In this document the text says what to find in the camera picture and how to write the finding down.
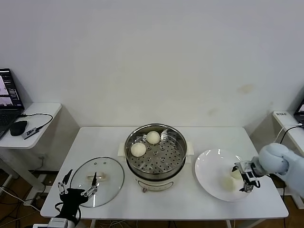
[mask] white plate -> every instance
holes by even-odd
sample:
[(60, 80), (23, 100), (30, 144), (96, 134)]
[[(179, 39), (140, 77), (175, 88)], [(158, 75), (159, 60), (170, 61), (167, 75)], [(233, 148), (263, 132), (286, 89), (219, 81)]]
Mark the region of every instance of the white plate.
[(213, 149), (202, 153), (195, 162), (195, 174), (201, 186), (212, 196), (224, 201), (238, 201), (249, 193), (239, 191), (243, 180), (234, 180), (236, 189), (225, 190), (220, 180), (229, 176), (235, 162), (241, 158), (223, 149)]

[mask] steamed bun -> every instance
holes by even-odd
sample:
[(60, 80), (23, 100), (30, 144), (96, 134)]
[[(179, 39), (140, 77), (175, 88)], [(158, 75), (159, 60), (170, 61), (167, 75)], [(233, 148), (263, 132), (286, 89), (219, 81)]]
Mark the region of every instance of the steamed bun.
[(147, 134), (147, 141), (150, 144), (158, 144), (161, 140), (160, 134), (155, 131), (151, 131)]
[(141, 143), (137, 142), (131, 146), (131, 154), (134, 157), (141, 157), (146, 153), (146, 146)]

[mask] laptop screen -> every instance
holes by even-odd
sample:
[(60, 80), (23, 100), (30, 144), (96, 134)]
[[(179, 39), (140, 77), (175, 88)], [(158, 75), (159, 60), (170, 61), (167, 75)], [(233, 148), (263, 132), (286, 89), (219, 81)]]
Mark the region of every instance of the laptop screen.
[(9, 69), (0, 69), (0, 109), (23, 108)]

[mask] computer mouse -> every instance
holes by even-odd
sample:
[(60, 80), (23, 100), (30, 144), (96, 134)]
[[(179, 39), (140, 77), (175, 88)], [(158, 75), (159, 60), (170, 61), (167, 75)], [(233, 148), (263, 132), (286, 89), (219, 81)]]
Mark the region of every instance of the computer mouse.
[(28, 125), (28, 122), (26, 120), (13, 123), (12, 126), (9, 128), (10, 134), (12, 136), (21, 135), (22, 133), (24, 133), (27, 125)]

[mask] white wall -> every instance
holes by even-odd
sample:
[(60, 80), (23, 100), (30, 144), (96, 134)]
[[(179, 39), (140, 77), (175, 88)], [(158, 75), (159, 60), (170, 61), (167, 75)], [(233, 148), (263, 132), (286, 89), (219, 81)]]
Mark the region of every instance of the white wall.
[(0, 65), (80, 126), (245, 126), (304, 85), (304, 3), (2, 0)]

